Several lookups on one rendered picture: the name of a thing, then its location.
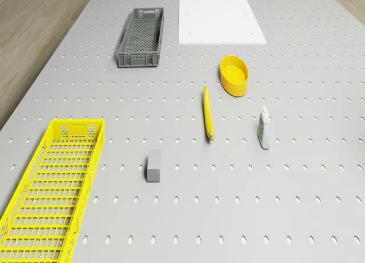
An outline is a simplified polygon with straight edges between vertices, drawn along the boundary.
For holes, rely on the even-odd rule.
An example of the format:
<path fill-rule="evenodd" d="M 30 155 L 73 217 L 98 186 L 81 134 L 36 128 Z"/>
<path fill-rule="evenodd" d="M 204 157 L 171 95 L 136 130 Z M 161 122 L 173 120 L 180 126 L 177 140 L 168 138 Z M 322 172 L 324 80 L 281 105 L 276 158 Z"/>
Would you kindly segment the banana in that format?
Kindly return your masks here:
<path fill-rule="evenodd" d="M 211 107 L 211 103 L 210 103 L 210 95 L 209 95 L 209 90 L 208 90 L 207 85 L 204 86 L 203 108 L 204 108 L 206 135 L 210 141 L 213 141 L 214 140 L 214 124 L 213 124 L 212 107 Z"/>

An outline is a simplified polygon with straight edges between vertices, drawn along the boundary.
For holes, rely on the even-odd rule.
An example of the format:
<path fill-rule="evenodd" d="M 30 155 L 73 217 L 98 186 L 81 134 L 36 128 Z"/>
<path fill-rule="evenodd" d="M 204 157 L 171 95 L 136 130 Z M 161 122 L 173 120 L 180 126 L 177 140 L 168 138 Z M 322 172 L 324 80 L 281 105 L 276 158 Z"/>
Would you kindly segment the grey cube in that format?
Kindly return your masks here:
<path fill-rule="evenodd" d="M 148 154 L 147 182 L 159 183 L 161 172 L 161 150 L 152 149 Z"/>

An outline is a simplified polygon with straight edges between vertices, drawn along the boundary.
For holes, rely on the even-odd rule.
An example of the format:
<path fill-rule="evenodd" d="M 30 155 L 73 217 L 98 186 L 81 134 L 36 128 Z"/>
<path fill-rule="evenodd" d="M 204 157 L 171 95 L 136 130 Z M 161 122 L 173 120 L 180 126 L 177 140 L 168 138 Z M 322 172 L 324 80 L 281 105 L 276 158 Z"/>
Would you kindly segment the yellow bowl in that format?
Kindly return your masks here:
<path fill-rule="evenodd" d="M 224 90 L 231 96 L 244 96 L 249 87 L 246 63 L 237 56 L 225 56 L 220 63 L 220 81 Z"/>

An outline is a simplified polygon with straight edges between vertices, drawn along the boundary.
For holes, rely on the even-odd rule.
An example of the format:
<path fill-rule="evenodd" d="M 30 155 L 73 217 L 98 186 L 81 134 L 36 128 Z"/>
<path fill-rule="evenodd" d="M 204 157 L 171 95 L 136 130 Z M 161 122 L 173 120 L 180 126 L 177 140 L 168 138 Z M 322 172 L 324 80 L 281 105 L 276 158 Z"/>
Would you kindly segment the dark grey basket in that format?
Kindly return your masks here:
<path fill-rule="evenodd" d="M 161 52 L 164 9 L 134 8 L 118 52 L 118 66 L 157 67 Z"/>

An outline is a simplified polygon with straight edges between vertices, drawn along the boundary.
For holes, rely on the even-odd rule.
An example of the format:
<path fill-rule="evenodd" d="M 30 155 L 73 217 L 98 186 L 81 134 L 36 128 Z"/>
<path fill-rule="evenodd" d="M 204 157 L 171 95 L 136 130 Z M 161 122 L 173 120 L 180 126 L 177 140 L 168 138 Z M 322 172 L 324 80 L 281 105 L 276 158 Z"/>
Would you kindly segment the small white bottle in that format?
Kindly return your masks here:
<path fill-rule="evenodd" d="M 258 122 L 258 129 L 257 135 L 259 139 L 259 143 L 263 149 L 270 148 L 270 117 L 269 112 L 266 106 L 261 108 L 259 122 Z"/>

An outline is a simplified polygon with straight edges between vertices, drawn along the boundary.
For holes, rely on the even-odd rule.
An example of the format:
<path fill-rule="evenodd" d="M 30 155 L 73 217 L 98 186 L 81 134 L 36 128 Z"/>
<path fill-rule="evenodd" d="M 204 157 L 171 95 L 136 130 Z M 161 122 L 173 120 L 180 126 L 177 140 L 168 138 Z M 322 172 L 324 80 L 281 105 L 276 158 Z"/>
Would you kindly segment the yellow basket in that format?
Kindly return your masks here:
<path fill-rule="evenodd" d="M 103 119 L 51 121 L 0 219 L 0 263 L 70 263 L 104 139 Z"/>

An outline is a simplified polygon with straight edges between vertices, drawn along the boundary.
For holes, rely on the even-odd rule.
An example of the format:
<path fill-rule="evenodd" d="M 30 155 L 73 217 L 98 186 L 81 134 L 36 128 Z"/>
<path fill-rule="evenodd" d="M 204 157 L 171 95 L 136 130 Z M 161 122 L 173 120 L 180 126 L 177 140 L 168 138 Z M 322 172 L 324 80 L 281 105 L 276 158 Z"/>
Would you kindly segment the white board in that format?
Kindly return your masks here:
<path fill-rule="evenodd" d="M 266 44 L 247 0 L 179 0 L 179 44 Z"/>

